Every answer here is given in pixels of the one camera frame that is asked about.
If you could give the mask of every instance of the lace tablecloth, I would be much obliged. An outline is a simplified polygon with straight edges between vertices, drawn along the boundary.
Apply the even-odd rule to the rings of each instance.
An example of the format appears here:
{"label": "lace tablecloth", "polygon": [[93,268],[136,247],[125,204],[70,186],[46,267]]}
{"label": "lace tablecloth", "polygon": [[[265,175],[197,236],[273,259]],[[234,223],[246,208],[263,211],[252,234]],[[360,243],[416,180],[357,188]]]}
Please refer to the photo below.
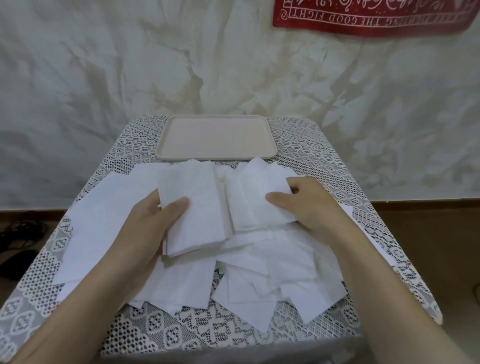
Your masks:
{"label": "lace tablecloth", "polygon": [[[150,116],[131,121],[76,201],[111,171],[128,174],[135,163],[159,161],[155,149],[167,119],[168,116]],[[440,324],[442,314],[429,289],[318,126],[305,119],[268,121],[278,146],[274,160],[298,174],[315,176],[337,201],[354,206],[354,217],[395,257],[395,271]],[[237,163],[222,162],[233,167]],[[61,286],[52,286],[52,280],[71,235],[67,213],[0,310],[0,360],[8,360],[57,306]],[[218,281],[215,272],[212,289]],[[307,325],[302,324],[293,306],[280,302],[267,333],[257,331],[212,300],[206,310],[184,307],[174,316],[145,303],[140,310],[125,306],[119,312],[101,353],[245,347],[357,335],[361,335],[360,322],[349,296]]]}

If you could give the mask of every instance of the red tapestry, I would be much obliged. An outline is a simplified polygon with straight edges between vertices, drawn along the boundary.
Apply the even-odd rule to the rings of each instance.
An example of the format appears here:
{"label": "red tapestry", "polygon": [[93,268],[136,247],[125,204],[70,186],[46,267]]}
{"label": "red tapestry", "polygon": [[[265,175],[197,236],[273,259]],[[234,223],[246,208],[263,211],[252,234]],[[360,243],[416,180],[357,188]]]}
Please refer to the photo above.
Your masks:
{"label": "red tapestry", "polygon": [[467,29],[480,0],[276,0],[273,25],[354,36],[426,36]]}

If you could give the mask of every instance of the wall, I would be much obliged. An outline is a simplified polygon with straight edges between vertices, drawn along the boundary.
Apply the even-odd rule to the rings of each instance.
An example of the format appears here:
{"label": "wall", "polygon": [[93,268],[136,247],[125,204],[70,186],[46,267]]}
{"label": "wall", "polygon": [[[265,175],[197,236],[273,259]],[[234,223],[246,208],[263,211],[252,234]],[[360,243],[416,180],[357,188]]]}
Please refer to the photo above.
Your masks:
{"label": "wall", "polygon": [[372,200],[480,196],[480,21],[365,40],[272,1],[4,0],[0,208],[67,207],[129,119],[314,120]]}

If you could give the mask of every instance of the tray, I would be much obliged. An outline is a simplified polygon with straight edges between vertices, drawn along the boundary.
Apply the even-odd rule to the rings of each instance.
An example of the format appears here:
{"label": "tray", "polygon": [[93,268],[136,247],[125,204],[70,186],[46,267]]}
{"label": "tray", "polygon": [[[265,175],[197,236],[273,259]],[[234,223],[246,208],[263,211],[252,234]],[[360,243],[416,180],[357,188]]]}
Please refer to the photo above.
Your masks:
{"label": "tray", "polygon": [[156,148],[162,160],[273,158],[277,147],[263,116],[175,115]]}

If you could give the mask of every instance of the right hand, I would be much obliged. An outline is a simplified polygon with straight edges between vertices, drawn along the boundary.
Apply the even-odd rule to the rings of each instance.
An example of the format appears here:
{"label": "right hand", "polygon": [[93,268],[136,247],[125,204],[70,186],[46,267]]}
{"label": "right hand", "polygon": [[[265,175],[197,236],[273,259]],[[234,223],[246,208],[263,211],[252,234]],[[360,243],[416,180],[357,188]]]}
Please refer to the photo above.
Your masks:
{"label": "right hand", "polygon": [[270,192],[265,198],[275,206],[290,211],[308,229],[335,233],[352,222],[314,177],[289,177],[287,182],[293,194]]}

